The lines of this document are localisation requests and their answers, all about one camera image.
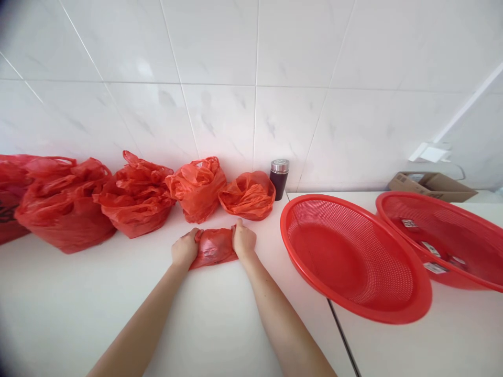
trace label sticker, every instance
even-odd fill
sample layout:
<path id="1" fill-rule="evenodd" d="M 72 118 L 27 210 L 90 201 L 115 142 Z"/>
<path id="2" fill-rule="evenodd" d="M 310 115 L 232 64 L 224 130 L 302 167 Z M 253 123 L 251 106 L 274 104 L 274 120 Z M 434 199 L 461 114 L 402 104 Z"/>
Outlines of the label sticker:
<path id="1" fill-rule="evenodd" d="M 424 263 L 423 264 L 424 268 L 426 268 L 427 270 L 433 272 L 434 274 L 441 274 L 441 273 L 446 273 L 448 272 L 449 270 L 447 268 L 443 268 L 441 265 L 439 264 L 436 264 L 436 263 Z"/>
<path id="2" fill-rule="evenodd" d="M 403 226 L 406 228 L 417 228 L 418 226 L 412 220 L 402 220 Z"/>
<path id="3" fill-rule="evenodd" d="M 466 262 L 465 262 L 463 259 L 461 259 L 461 258 L 458 258 L 458 257 L 452 256 L 452 259 L 454 259 L 456 262 L 459 262 L 459 263 L 461 263 L 461 264 L 466 264 Z"/>
<path id="4" fill-rule="evenodd" d="M 432 253 L 434 256 L 441 258 L 440 253 L 426 241 L 421 241 L 421 243 Z"/>
<path id="5" fill-rule="evenodd" d="M 424 178 L 424 174 L 409 174 L 407 175 L 409 179 L 413 180 L 416 183 L 419 183 Z"/>

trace plastic bag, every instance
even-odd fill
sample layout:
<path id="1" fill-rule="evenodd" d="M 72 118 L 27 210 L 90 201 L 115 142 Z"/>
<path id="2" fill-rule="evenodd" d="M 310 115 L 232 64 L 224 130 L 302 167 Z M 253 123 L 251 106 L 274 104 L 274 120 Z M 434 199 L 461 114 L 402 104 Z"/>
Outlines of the plastic bag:
<path id="1" fill-rule="evenodd" d="M 224 210 L 253 221 L 269 216 L 275 197 L 276 188 L 263 171 L 243 173 L 218 193 Z"/>
<path id="2" fill-rule="evenodd" d="M 135 238 L 163 226 L 176 201 L 169 196 L 165 178 L 173 170 L 124 151 L 128 165 L 115 173 L 94 201 L 112 224 Z"/>
<path id="3" fill-rule="evenodd" d="M 237 259 L 232 248 L 232 230 L 230 229 L 200 230 L 195 235 L 195 241 L 199 242 L 198 256 L 189 270 Z"/>
<path id="4" fill-rule="evenodd" d="M 14 218 L 14 211 L 33 182 L 25 165 L 37 158 L 40 157 L 0 154 L 0 245 L 30 233 Z"/>
<path id="5" fill-rule="evenodd" d="M 202 223 L 218 208 L 218 192 L 226 185 L 217 157 L 192 161 L 166 177 L 171 197 L 182 206 L 188 223 Z"/>
<path id="6" fill-rule="evenodd" d="M 60 160 L 37 159 L 27 165 L 29 176 L 36 179 L 14 216 L 34 234 L 70 254 L 98 245 L 115 233 L 92 198 L 112 174 L 93 158 L 79 165 L 73 159 Z"/>

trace red colander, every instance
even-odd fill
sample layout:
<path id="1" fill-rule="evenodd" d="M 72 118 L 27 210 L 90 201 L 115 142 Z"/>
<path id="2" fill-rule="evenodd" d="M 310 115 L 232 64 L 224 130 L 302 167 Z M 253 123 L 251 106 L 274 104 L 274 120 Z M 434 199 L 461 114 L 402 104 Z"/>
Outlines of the red colander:
<path id="1" fill-rule="evenodd" d="M 379 216 L 412 245 L 439 283 L 503 292 L 503 229 L 450 203 L 390 191 L 377 197 Z"/>
<path id="2" fill-rule="evenodd" d="M 406 324 L 430 309 L 431 283 L 421 260 L 399 234 L 353 203 L 299 196 L 283 209 L 281 236 L 302 277 L 357 315 Z"/>

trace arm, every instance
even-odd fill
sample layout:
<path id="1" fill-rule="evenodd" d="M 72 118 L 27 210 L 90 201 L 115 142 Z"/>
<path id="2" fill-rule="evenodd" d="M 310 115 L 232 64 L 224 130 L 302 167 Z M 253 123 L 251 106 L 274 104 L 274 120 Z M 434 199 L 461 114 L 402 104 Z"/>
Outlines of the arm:
<path id="1" fill-rule="evenodd" d="M 171 248 L 173 263 L 88 377 L 141 377 L 159 342 L 169 309 L 198 254 L 194 228 Z"/>
<path id="2" fill-rule="evenodd" d="M 250 279 L 260 319 L 285 376 L 336 377 L 281 289 L 255 254 L 256 235 L 238 219 L 233 248 Z"/>

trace person's right hand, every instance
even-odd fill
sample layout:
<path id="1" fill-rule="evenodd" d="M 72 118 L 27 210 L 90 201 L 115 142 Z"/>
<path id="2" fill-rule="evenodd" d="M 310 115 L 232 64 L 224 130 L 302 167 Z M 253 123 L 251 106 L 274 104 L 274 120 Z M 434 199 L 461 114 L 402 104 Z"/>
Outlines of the person's right hand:
<path id="1" fill-rule="evenodd" d="M 239 259 L 255 254 L 257 235 L 243 225 L 243 220 L 238 219 L 232 227 L 232 248 Z"/>

